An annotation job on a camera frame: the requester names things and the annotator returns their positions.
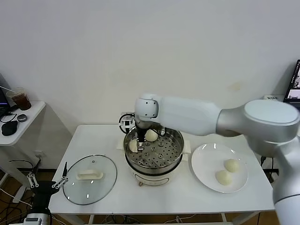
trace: computer mouse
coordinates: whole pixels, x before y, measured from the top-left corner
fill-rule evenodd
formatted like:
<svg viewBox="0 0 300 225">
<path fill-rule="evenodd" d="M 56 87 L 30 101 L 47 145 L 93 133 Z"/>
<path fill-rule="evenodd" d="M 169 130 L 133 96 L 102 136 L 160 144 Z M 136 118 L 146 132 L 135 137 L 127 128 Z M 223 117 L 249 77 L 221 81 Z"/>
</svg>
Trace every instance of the computer mouse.
<svg viewBox="0 0 300 225">
<path fill-rule="evenodd" d="M 25 114 L 20 114 L 17 116 L 17 120 L 21 123 L 25 122 L 27 120 L 27 116 Z"/>
<path fill-rule="evenodd" d="M 6 122 L 2 125 L 1 130 L 4 136 L 13 135 L 17 131 L 18 121 Z"/>
</svg>

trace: cable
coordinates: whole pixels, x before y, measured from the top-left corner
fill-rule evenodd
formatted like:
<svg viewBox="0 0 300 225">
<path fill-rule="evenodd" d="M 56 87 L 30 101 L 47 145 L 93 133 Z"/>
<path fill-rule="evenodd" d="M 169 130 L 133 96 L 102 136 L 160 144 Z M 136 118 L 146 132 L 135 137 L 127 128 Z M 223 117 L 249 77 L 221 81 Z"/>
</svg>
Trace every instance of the cable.
<svg viewBox="0 0 300 225">
<path fill-rule="evenodd" d="M 35 167 L 32 168 L 32 173 L 33 173 L 33 174 L 37 174 L 37 172 L 38 172 L 38 167 L 39 167 L 40 164 L 41 164 L 41 158 L 38 158 L 37 164 L 35 165 Z"/>
<path fill-rule="evenodd" d="M 109 215 L 106 215 L 106 217 L 105 217 L 105 219 L 104 220 L 102 220 L 102 222 L 101 223 L 104 223 L 104 222 L 106 222 L 106 220 L 107 220 L 107 218 L 109 217 Z"/>
<path fill-rule="evenodd" d="M 122 115 L 120 118 L 119 118 L 119 128 L 120 128 L 120 130 L 123 132 L 123 133 L 125 133 L 125 134 L 128 134 L 128 132 L 126 132 L 126 131 L 124 131 L 123 130 L 123 128 L 121 127 L 121 120 L 123 119 L 123 117 L 125 117 L 125 116 L 135 116 L 135 114 L 134 113 L 126 113 L 126 114 L 124 114 L 124 115 Z"/>
<path fill-rule="evenodd" d="M 14 222 L 17 222 L 17 221 L 20 221 L 20 223 L 23 223 L 22 220 L 25 219 L 26 217 L 27 217 L 27 216 L 22 217 L 22 215 L 20 214 L 20 218 L 19 218 L 19 219 L 15 219 L 15 220 L 13 220 L 13 221 L 10 221 L 9 223 L 11 224 L 11 223 L 14 223 Z"/>
<path fill-rule="evenodd" d="M 136 218 L 132 218 L 132 217 L 128 217 L 128 219 L 134 219 L 136 222 L 138 222 L 139 224 L 143 224 L 143 223 L 141 223 L 138 219 L 136 219 Z"/>
<path fill-rule="evenodd" d="M 261 216 L 261 213 L 258 213 L 258 218 L 257 218 L 257 225 L 259 224 L 259 218 Z"/>
<path fill-rule="evenodd" d="M 13 219 L 13 218 L 16 218 L 16 217 L 18 217 L 19 215 L 16 215 L 16 216 L 14 216 L 14 217 L 11 217 L 10 219 L 4 220 L 4 221 L 0 222 L 0 224 L 3 224 L 3 223 L 5 223 L 5 222 L 7 222 L 7 221 L 9 221 L 9 220 L 11 220 L 11 219 Z"/>
<path fill-rule="evenodd" d="M 272 158 L 272 169 L 274 169 L 274 158 Z M 270 172 L 270 177 L 268 179 L 269 182 L 270 182 L 271 177 L 272 177 L 272 172 Z"/>
<path fill-rule="evenodd" d="M 31 168 L 33 169 L 33 164 L 30 161 L 27 161 L 27 160 L 10 160 L 9 162 L 26 162 L 26 163 L 30 163 Z"/>
<path fill-rule="evenodd" d="M 190 216 L 190 217 L 184 217 L 184 218 L 177 217 L 176 219 L 172 219 L 172 220 L 165 221 L 164 224 L 166 224 L 166 223 L 168 223 L 168 222 L 172 222 L 172 221 L 177 220 L 177 219 L 180 219 L 180 220 L 182 220 L 182 219 L 190 219 L 190 218 L 194 217 L 195 215 L 196 215 L 196 214 L 194 214 L 194 215 L 192 215 L 192 216 Z"/>
<path fill-rule="evenodd" d="M 50 210 L 49 210 L 49 216 L 50 216 L 50 225 L 52 225 L 53 220 L 52 220 L 52 214 L 51 214 Z"/>
<path fill-rule="evenodd" d="M 19 210 L 19 213 L 21 214 L 22 213 L 22 210 L 20 210 L 18 208 L 20 203 L 17 204 L 16 207 L 14 207 L 10 212 L 8 212 L 8 209 L 10 208 L 10 206 L 8 205 L 8 207 L 6 207 L 6 216 L 5 216 L 5 219 L 8 219 L 8 216 L 14 211 L 14 210 Z"/>
<path fill-rule="evenodd" d="M 14 194 L 13 194 L 13 196 L 15 196 L 16 194 L 17 194 L 17 192 L 18 192 L 18 189 L 14 192 Z M 2 220 L 4 220 L 4 219 L 7 219 L 8 218 L 8 216 L 14 211 L 14 209 L 13 210 L 11 210 L 10 212 L 8 212 L 8 208 L 10 207 L 10 204 L 11 204 L 11 202 L 12 202 L 12 200 L 13 199 L 10 199 L 9 200 L 9 203 L 8 203 L 8 206 L 3 210 L 3 211 L 5 211 L 6 210 L 6 215 L 5 215 L 5 217 L 3 218 L 3 219 L 1 219 L 0 221 L 2 221 Z"/>
<path fill-rule="evenodd" d="M 2 188 L 0 188 L 0 190 L 3 191 L 5 194 L 9 195 L 10 197 L 15 198 L 14 196 L 10 195 L 9 193 L 7 193 L 7 192 L 6 192 L 5 190 L 3 190 Z M 21 201 L 21 200 L 19 200 L 19 199 L 18 199 L 18 201 L 20 201 L 20 202 L 22 202 L 22 203 L 24 203 L 24 204 L 29 205 L 29 206 L 32 207 L 32 205 L 28 204 L 27 202 L 23 202 L 23 201 Z"/>
<path fill-rule="evenodd" d="M 111 216 L 112 216 L 112 220 L 113 220 L 114 224 L 117 224 L 116 223 L 116 216 L 115 215 L 111 215 Z"/>
<path fill-rule="evenodd" d="M 261 166 L 263 166 L 264 161 L 266 160 L 267 157 L 261 156 Z"/>
<path fill-rule="evenodd" d="M 30 203 L 33 204 L 33 196 L 29 197 L 30 198 Z M 26 211 L 28 212 L 31 208 L 28 209 L 29 205 L 26 205 Z"/>
<path fill-rule="evenodd" d="M 6 215 L 6 218 L 8 218 L 8 216 L 14 211 L 14 210 L 19 210 L 19 215 L 21 215 L 23 212 L 22 212 L 22 210 L 21 209 L 19 209 L 19 208 L 17 208 L 17 207 L 6 207 L 4 210 L 6 210 L 6 213 L 7 213 L 7 215 Z"/>
<path fill-rule="evenodd" d="M 17 207 L 9 207 L 9 206 L 7 206 L 5 209 L 3 209 L 1 212 L 0 212 L 0 214 L 2 214 L 5 210 L 7 210 L 7 209 L 18 209 L 19 210 L 19 208 L 17 208 Z"/>
<path fill-rule="evenodd" d="M 4 200 L 2 200 L 2 199 L 0 199 L 0 202 L 6 203 L 6 204 L 18 204 L 18 203 L 14 203 L 14 202 L 6 202 L 6 201 L 4 201 Z"/>
<path fill-rule="evenodd" d="M 33 197 L 31 196 L 31 197 L 28 197 L 28 198 L 26 198 L 26 199 L 24 199 L 24 201 L 26 201 L 26 200 L 28 200 L 28 199 L 32 199 Z M 21 214 L 19 214 L 20 215 L 20 218 L 19 219 L 16 219 L 16 220 L 14 220 L 14 221 L 10 221 L 9 223 L 12 223 L 12 222 L 15 222 L 15 221 L 20 221 L 20 223 L 22 223 L 22 219 L 24 219 L 24 218 L 26 218 L 26 216 L 24 216 L 24 217 L 22 217 L 22 214 L 23 214 L 23 211 L 21 210 L 21 209 L 19 209 L 19 208 L 17 208 L 18 206 L 19 206 L 19 204 L 20 204 L 20 202 L 17 204 L 17 206 L 16 207 L 11 207 L 11 208 L 13 208 L 13 210 L 11 210 L 9 213 L 8 213 L 8 208 L 10 208 L 9 206 L 7 207 L 7 214 L 6 214 L 6 219 L 8 218 L 8 216 L 14 211 L 14 210 L 19 210 L 20 211 L 20 213 Z"/>
<path fill-rule="evenodd" d="M 57 219 L 55 216 L 53 216 L 52 215 L 52 217 L 53 217 L 53 219 L 55 219 L 57 222 L 59 222 L 60 224 L 62 224 L 62 225 L 66 225 L 64 222 L 62 222 L 62 221 L 60 221 L 59 219 Z"/>
<path fill-rule="evenodd" d="M 9 120 L 9 121 L 2 121 L 1 119 L 0 119 L 0 122 L 2 122 L 2 123 L 8 123 L 8 122 L 11 122 L 16 116 L 17 116 L 17 114 L 15 114 L 15 113 L 10 113 L 10 114 L 7 114 L 8 116 L 11 116 L 11 115 L 14 115 L 14 117 L 11 119 L 11 120 Z"/>
<path fill-rule="evenodd" d="M 176 222 L 178 224 L 180 224 L 180 223 L 183 224 L 182 219 L 179 216 L 176 216 Z"/>
</svg>

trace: lid handle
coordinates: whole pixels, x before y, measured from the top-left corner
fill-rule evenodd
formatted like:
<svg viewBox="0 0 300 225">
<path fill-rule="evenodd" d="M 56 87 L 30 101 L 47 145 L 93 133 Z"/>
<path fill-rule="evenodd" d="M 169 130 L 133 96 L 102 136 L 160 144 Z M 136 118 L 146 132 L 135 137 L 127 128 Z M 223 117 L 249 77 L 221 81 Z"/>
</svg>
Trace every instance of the lid handle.
<svg viewBox="0 0 300 225">
<path fill-rule="evenodd" d="M 103 177 L 103 173 L 98 170 L 84 170 L 76 175 L 77 180 L 99 180 Z"/>
</svg>

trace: glass lid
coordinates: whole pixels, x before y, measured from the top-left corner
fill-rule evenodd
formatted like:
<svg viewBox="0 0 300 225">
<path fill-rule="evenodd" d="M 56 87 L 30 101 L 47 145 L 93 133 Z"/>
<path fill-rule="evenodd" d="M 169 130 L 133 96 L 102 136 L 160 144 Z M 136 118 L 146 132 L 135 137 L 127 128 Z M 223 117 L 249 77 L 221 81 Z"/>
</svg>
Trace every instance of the glass lid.
<svg viewBox="0 0 300 225">
<path fill-rule="evenodd" d="M 65 197 L 72 203 L 88 205 L 104 198 L 117 179 L 114 162 L 102 155 L 80 159 L 67 172 L 69 181 L 63 186 Z"/>
</svg>

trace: wooden floor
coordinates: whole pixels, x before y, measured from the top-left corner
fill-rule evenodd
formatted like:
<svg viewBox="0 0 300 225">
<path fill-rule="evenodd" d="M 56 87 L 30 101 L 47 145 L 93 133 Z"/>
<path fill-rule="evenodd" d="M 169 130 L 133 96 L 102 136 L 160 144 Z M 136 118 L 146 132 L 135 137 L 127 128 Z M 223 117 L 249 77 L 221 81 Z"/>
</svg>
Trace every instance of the wooden floor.
<svg viewBox="0 0 300 225">
<path fill-rule="evenodd" d="M 52 180 L 54 173 L 47 173 L 47 172 L 39 172 L 37 174 L 37 180 Z M 6 182 L 3 184 L 1 187 L 11 195 L 14 195 L 16 191 L 20 187 L 20 183 L 16 181 L 14 178 L 8 178 Z M 32 196 L 31 191 L 26 191 L 25 195 L 23 196 L 22 200 L 25 202 L 30 203 L 30 197 Z M 21 212 L 23 213 L 21 217 L 26 216 L 26 206 L 23 203 L 19 204 L 10 204 L 10 207 L 16 207 L 18 209 L 14 208 L 9 208 L 6 210 L 5 208 L 8 206 L 8 203 L 12 201 L 12 198 L 0 191 L 0 225 L 5 225 L 6 219 L 9 219 L 7 221 L 7 224 L 12 223 L 19 223 L 20 216 L 19 215 Z M 238 216 L 239 213 L 229 213 L 226 214 L 226 219 L 227 221 L 232 221 L 232 219 L 236 216 Z M 178 215 L 180 218 L 186 218 L 190 217 L 192 215 Z M 55 215 L 55 217 L 62 222 L 66 223 L 69 225 L 67 221 L 64 219 L 60 218 L 59 216 Z M 89 221 L 89 215 L 79 215 L 79 217 L 85 222 L 88 223 Z M 145 223 L 145 224 L 151 224 L 151 223 L 164 223 L 168 220 L 173 220 L 176 219 L 176 215 L 128 215 L 127 216 L 127 223 L 128 224 L 134 224 L 134 223 Z M 257 225 L 257 219 L 258 215 L 251 218 L 247 222 L 245 222 L 243 225 Z M 101 216 L 95 216 L 94 218 L 94 223 L 95 224 L 100 224 L 100 223 L 118 223 L 122 224 L 125 222 L 124 217 L 121 215 L 116 215 L 114 218 L 110 215 L 106 218 L 106 215 L 101 215 Z M 195 215 L 191 218 L 186 218 L 182 219 L 183 223 L 201 223 L 201 222 L 222 222 L 222 217 L 221 214 L 199 214 Z M 59 223 L 56 220 L 53 220 L 53 225 L 59 225 Z M 270 212 L 262 212 L 260 214 L 260 219 L 259 219 L 259 225 L 279 225 L 276 213 L 273 211 Z"/>
</svg>

